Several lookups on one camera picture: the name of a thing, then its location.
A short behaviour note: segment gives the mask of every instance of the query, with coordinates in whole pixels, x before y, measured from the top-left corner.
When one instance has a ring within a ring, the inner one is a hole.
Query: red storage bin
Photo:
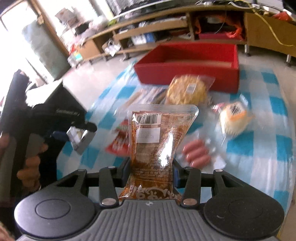
[[[237,46],[198,42],[174,42],[157,46],[134,66],[144,84],[169,85],[176,75],[215,77],[212,91],[237,93]]]

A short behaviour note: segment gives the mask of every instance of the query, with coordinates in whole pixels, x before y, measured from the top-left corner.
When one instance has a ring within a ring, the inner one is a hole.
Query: blue and white tablecloth
[[[103,167],[121,164],[122,158],[106,153],[104,148],[110,130],[122,121],[114,116],[114,111],[138,88],[140,82],[130,65],[103,91],[87,113],[87,120],[97,124],[98,130],[82,156],[73,151],[69,142],[65,144],[57,159],[58,178],[76,169],[98,172]],[[238,94],[211,92],[211,95],[214,103],[220,103],[235,100],[241,93],[247,98],[258,125],[223,144],[227,157],[224,170],[275,198],[287,213],[295,184],[292,115],[272,69],[240,65]],[[189,133],[201,126],[197,118]],[[98,200],[98,188],[91,188],[89,197]],[[202,201],[209,198],[210,191],[204,188]]]

